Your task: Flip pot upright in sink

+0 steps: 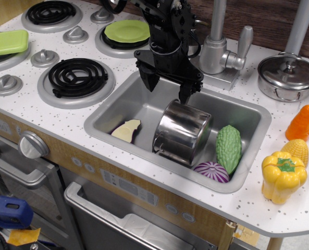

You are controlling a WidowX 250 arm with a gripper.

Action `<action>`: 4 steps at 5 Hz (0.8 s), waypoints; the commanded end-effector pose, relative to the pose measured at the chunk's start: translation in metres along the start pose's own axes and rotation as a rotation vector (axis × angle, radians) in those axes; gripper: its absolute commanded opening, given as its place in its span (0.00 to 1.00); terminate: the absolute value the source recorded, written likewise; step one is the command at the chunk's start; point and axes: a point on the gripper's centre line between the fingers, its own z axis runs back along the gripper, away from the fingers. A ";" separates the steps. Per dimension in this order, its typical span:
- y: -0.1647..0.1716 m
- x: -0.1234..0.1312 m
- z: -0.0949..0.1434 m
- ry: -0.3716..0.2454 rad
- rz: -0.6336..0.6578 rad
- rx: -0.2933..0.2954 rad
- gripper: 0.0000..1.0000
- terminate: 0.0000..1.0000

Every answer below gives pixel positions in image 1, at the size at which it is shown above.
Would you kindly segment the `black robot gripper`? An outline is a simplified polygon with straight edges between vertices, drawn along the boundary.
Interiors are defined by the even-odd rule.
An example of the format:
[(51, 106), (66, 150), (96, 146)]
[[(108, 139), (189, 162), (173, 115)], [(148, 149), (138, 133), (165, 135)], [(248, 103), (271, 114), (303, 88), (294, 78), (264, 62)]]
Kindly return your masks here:
[(187, 104), (192, 94), (203, 87), (203, 74), (192, 65), (189, 38), (197, 40), (193, 32), (194, 18), (146, 18), (150, 29), (149, 49), (137, 50), (134, 56), (145, 87), (152, 92), (161, 77), (180, 85), (179, 100)]

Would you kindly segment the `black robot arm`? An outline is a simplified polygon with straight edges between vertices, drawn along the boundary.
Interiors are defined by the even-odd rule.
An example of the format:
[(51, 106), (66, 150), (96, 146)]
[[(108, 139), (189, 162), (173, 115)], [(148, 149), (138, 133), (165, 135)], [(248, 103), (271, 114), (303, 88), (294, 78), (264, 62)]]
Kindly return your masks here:
[(204, 75), (191, 62), (200, 52), (189, 54), (189, 38), (196, 15), (187, 1), (132, 1), (149, 25), (148, 50), (137, 50), (134, 56), (141, 79), (153, 91), (161, 77), (180, 85), (179, 100), (187, 104), (192, 94), (203, 86)]

